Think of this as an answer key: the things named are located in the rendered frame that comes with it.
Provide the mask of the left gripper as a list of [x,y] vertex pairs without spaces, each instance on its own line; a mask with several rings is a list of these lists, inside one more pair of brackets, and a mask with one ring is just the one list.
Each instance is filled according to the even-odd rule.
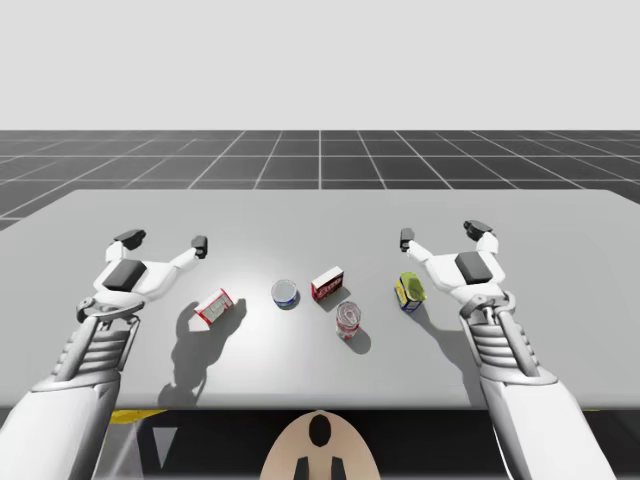
[[208,255],[208,238],[197,235],[190,248],[169,262],[125,259],[141,246],[146,232],[133,229],[116,236],[105,251],[109,263],[94,281],[98,305],[135,305],[165,295],[176,277],[193,270]]

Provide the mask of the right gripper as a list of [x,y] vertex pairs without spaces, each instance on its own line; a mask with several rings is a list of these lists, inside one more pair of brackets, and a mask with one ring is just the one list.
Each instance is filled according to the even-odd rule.
[[477,251],[436,256],[415,240],[411,228],[401,230],[400,250],[424,267],[438,290],[459,303],[466,303],[476,295],[503,298],[500,284],[506,275],[495,257],[499,253],[499,240],[493,228],[478,220],[465,220],[463,228],[475,242]]

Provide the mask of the green and blue rectangular can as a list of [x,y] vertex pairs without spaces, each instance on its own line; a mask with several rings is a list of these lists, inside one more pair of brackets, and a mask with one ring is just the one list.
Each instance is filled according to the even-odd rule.
[[424,287],[414,272],[403,272],[397,280],[394,291],[402,311],[413,312],[426,300]]

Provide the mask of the red and white can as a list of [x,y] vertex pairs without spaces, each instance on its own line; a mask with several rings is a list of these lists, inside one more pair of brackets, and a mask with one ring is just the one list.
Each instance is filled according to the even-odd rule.
[[338,305],[336,310],[336,333],[344,339],[351,339],[358,331],[361,321],[361,310],[351,301]]

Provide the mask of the blue flat can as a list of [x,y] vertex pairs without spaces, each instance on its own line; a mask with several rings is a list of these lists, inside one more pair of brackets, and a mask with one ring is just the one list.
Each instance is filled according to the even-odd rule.
[[271,297],[279,308],[292,309],[299,300],[297,285],[289,279],[277,280],[271,288]]

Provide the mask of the red and white carton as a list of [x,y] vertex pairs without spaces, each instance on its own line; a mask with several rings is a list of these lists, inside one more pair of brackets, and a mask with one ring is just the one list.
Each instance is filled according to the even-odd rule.
[[234,301],[224,289],[217,289],[194,309],[194,313],[208,326],[211,326],[227,310],[234,306]]

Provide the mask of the tan robot part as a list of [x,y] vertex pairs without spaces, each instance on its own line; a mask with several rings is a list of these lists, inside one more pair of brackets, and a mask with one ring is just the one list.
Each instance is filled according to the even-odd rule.
[[360,433],[342,417],[317,410],[292,421],[277,437],[259,480],[381,480]]

